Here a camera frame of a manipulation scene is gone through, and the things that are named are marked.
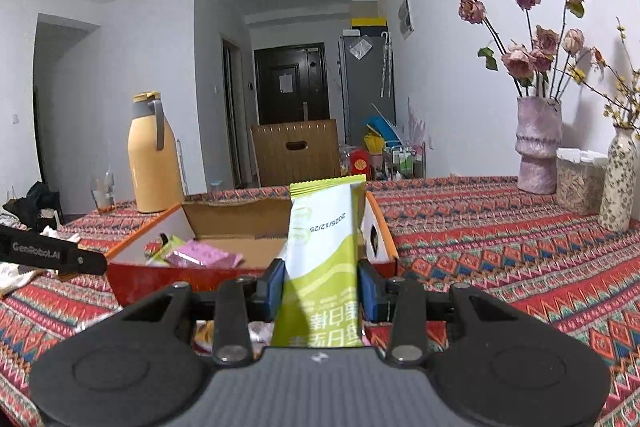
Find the tablecloth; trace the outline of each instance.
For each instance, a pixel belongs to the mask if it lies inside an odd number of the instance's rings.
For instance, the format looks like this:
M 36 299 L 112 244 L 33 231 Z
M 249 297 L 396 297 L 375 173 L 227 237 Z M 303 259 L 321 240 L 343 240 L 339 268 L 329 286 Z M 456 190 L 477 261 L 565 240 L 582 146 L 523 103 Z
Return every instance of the tablecloth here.
M 404 277 L 428 289 L 465 281 L 590 345 L 610 367 L 612 387 L 599 427 L 640 425 L 640 224 L 615 234 L 595 216 L 574 216 L 554 196 L 520 192 L 515 178 L 435 178 L 369 184 Z M 216 201 L 286 198 L 283 187 L 196 196 Z M 153 216 L 132 206 L 90 214 L 65 227 L 105 251 Z M 82 276 L 39 277 L 0 302 L 0 402 L 18 425 L 40 425 L 28 400 L 28 374 L 44 350 L 78 321 L 113 310 L 108 283 Z M 444 325 L 430 323 L 433 349 L 446 349 Z M 385 346 L 388 327 L 371 340 Z

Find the gray refrigerator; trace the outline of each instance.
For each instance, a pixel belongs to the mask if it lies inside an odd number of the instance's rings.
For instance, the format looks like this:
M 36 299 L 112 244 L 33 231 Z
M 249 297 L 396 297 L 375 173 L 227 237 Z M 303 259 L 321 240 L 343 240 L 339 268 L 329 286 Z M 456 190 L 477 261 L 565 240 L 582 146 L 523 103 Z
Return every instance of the gray refrigerator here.
M 372 48 L 358 60 L 351 52 L 363 37 L 340 37 L 340 79 L 342 81 L 342 103 L 344 105 L 344 133 L 348 145 L 364 146 L 367 120 L 378 115 L 373 105 L 392 124 L 396 124 L 396 94 L 391 80 L 386 75 L 385 92 L 382 87 L 383 47 L 382 37 L 366 37 Z M 391 82 L 391 96 L 388 83 Z

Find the black front door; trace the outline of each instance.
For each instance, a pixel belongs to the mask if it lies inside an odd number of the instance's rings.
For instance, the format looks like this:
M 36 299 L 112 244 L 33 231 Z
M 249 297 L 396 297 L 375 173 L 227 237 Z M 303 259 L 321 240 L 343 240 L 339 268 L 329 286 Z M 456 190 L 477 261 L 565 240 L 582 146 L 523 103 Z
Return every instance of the black front door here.
M 260 124 L 329 118 L 324 44 L 256 50 Z

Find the open red box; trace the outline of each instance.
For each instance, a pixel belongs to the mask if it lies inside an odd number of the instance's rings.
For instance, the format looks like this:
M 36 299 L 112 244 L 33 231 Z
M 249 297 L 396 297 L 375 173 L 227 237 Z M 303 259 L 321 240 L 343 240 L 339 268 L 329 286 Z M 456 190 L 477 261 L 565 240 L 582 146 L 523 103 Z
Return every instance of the open red box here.
M 286 242 L 290 210 L 290 200 L 277 199 L 174 206 L 106 254 L 111 288 L 118 302 L 126 306 L 176 281 L 187 281 L 194 291 L 209 291 L 239 275 L 259 276 Z M 366 256 L 384 277 L 394 276 L 398 254 L 369 192 L 361 230 L 360 256 Z M 161 233 L 241 253 L 244 262 L 236 269 L 145 266 L 145 247 L 158 241 Z

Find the pink snack packet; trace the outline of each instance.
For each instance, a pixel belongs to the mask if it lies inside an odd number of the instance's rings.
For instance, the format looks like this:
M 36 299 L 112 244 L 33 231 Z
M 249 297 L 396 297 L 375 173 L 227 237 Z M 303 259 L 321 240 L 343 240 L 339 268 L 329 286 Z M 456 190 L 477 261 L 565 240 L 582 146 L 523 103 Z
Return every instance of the pink snack packet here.
M 235 268 L 243 260 L 241 254 L 228 253 L 191 239 L 167 255 L 165 261 L 178 268 Z

